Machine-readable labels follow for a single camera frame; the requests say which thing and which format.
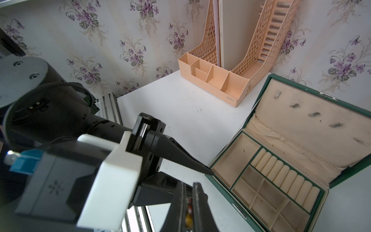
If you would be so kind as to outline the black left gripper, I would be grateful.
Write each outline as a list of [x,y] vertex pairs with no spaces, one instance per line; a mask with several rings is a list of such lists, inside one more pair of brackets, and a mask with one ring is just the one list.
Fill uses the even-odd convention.
[[159,171],[163,158],[194,171],[213,176],[214,172],[192,157],[172,137],[164,135],[166,124],[141,113],[134,125],[127,151],[143,158],[137,187],[130,206],[152,206],[170,203],[177,180]]

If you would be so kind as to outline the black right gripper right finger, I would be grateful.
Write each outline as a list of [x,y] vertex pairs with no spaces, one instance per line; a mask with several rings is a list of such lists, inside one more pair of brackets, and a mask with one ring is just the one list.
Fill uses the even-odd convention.
[[193,183],[192,207],[194,232],[219,232],[208,205],[208,196],[199,182]]

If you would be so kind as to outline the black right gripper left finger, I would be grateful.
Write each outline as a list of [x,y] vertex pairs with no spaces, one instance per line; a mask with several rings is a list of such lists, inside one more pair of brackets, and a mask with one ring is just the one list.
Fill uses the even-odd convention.
[[186,185],[179,182],[161,232],[186,232],[187,195]]

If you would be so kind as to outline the green jewelry box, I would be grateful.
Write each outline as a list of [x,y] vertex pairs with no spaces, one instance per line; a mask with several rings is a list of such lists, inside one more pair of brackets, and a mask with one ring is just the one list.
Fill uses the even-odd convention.
[[210,163],[256,232],[310,232],[329,190],[371,164],[371,113],[276,74]]

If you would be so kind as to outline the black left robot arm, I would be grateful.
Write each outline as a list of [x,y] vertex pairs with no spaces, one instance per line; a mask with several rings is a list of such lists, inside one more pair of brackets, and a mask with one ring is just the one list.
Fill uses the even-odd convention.
[[[40,143],[90,134],[119,142],[127,128],[96,116],[95,98],[81,84],[66,82],[45,60],[26,53],[1,32],[1,120],[3,135],[16,151],[27,149],[14,135]],[[213,171],[193,158],[172,137],[163,133],[165,123],[141,113],[131,129],[128,152],[143,158],[139,186],[131,205],[171,202],[178,180],[159,171],[166,159],[212,176]]]

